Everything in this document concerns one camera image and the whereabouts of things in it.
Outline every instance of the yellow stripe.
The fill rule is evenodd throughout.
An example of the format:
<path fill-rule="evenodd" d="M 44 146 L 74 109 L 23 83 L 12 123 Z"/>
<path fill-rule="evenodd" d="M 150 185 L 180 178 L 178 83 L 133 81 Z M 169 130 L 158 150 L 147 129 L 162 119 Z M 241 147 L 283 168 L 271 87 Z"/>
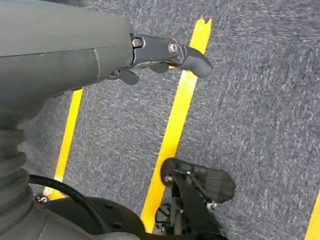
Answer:
<path fill-rule="evenodd" d="M 57 181 L 62 182 L 63 175 L 65 174 L 68 156 L 69 154 L 75 123 L 77 121 L 78 112 L 79 110 L 80 103 L 82 102 L 82 91 L 83 88 L 74 91 L 72 96 L 71 104 L 69 109 L 69 115 L 64 130 L 64 135 L 62 140 L 57 168 L 55 169 L 54 179 Z M 59 191 L 49 187 L 45 188 L 44 194 L 51 200 L 64 198 L 64 196 Z"/>
<path fill-rule="evenodd" d="M 205 54 L 211 31 L 211 23 L 211 19 L 208 23 L 205 23 L 204 19 L 196 21 L 189 46 Z M 162 203 L 165 192 L 165 186 L 160 178 L 161 167 L 165 160 L 174 157 L 176 154 L 196 82 L 197 77 L 190 71 L 183 71 L 181 74 L 158 160 L 142 210 L 141 219 L 147 233 L 152 232 L 155 225 L 155 214 Z"/>
<path fill-rule="evenodd" d="M 304 240 L 319 240 L 320 239 L 320 191 L 314 205 L 308 229 Z"/>

